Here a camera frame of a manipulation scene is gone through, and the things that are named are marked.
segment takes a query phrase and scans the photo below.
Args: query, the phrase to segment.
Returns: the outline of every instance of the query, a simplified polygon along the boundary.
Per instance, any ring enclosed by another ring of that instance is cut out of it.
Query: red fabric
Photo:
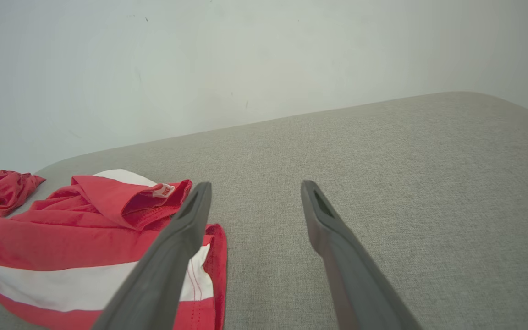
[[[54,271],[138,261],[171,216],[182,206],[192,183],[124,184],[95,176],[75,176],[71,186],[11,219],[0,218],[0,265]],[[175,329],[221,330],[226,294],[226,235],[209,225],[203,244],[211,244],[203,269],[211,276],[214,298],[182,301]],[[15,302],[0,294],[0,303],[26,321],[51,329],[88,329],[100,311],[60,312]]]
[[[20,174],[13,171],[0,171],[0,217],[11,213],[23,205],[44,178],[30,173]]]

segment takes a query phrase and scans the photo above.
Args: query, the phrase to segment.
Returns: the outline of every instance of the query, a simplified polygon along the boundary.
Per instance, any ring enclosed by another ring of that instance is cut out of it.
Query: gray upholstery
[[[515,104],[440,93],[116,148],[37,172],[47,181],[31,200],[118,168],[212,182],[210,222],[229,244],[227,329],[336,328],[305,178],[425,328],[528,329],[528,110]],[[1,329],[33,327],[0,315]]]

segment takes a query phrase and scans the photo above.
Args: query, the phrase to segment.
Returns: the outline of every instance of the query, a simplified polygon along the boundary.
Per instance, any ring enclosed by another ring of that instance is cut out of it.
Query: table covered with gray fabric
[[[109,169],[212,182],[209,221],[229,245],[227,329],[337,327],[302,179],[423,327],[528,329],[528,110],[515,104],[440,93],[106,150],[38,171],[46,182],[30,201]],[[0,307],[0,329],[31,328]]]

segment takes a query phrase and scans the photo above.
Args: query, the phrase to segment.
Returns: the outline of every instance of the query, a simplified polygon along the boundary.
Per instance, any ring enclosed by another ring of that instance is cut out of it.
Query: white wall
[[[528,107],[527,0],[0,0],[0,169],[451,90]]]

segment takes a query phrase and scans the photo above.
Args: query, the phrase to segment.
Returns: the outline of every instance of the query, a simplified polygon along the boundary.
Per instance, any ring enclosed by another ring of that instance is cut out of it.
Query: gray couch
[[[337,327],[304,225],[305,178],[425,328],[528,329],[528,110],[515,104],[440,93],[116,148],[38,171],[47,180],[31,200],[118,168],[212,182],[227,329]],[[33,328],[0,307],[0,329]]]

